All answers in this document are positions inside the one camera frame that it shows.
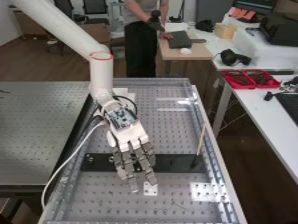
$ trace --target person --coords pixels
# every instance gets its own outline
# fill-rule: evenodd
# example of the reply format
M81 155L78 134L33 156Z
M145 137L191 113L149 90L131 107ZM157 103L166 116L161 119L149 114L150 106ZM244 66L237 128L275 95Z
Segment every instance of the person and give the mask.
M127 77L155 77L157 30L149 25L158 0L123 0L123 32ZM161 24L165 25L169 0L159 0ZM161 39L170 39L159 32Z

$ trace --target white wall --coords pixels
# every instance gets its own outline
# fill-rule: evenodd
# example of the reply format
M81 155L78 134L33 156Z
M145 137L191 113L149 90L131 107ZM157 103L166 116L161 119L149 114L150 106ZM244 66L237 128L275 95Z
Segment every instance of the white wall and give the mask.
M170 0L169 2L169 16L178 17L182 0ZM185 0L183 20L185 22L195 21L195 0Z
M195 22L195 12L197 0L185 0L183 20L186 22Z
M0 0L0 46L20 36L14 15L8 8L10 2Z

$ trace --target robot finger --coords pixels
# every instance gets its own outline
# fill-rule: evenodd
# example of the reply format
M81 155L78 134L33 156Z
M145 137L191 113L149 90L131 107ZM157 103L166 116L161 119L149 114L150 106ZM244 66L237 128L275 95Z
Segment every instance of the robot finger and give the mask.
M147 179L150 185L154 186L154 185L157 185L157 178L155 178L155 174L151 169L150 163L147 161L145 152L143 152L142 148L137 148L134 150L134 152L135 152L135 156L137 156L138 162L141 164L142 170L145 172L146 179Z
M130 190L131 192L138 192L133 161L131 161L131 156L129 151L122 152L122 162L123 162L123 168L125 168L125 172L127 176L127 183L130 186Z
M150 144L150 142L142 144L142 150L146 154L150 165L154 166L155 165L155 154L154 154L153 145Z
M122 163L122 158L121 158L121 152L119 149L117 147L117 141L114 139L114 136L111 135L110 131L106 132L106 139L107 139L107 143L109 146L111 147L111 153L113 153L113 157L114 157L114 167L117 170L117 174L121 180L126 180L127 179L127 175L123 169L123 163Z

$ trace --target pegboard table surface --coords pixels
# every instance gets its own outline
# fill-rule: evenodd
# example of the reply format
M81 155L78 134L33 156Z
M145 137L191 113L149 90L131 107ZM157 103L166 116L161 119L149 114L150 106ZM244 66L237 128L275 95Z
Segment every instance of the pegboard table surface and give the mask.
M88 82L1 82L0 185L44 185L88 96Z
M187 79L117 79L135 93L138 117L158 154L194 154L203 118ZM68 164L40 224L238 223L217 164L210 133L203 139L205 173L157 173L157 195L138 193L113 172L81 172L86 153L110 153L106 128L94 131Z

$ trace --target black pants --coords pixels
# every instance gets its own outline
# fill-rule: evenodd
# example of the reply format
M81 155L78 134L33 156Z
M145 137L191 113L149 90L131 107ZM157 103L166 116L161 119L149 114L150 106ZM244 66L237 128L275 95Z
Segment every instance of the black pants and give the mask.
M155 77L157 31L146 23L125 26L127 77Z

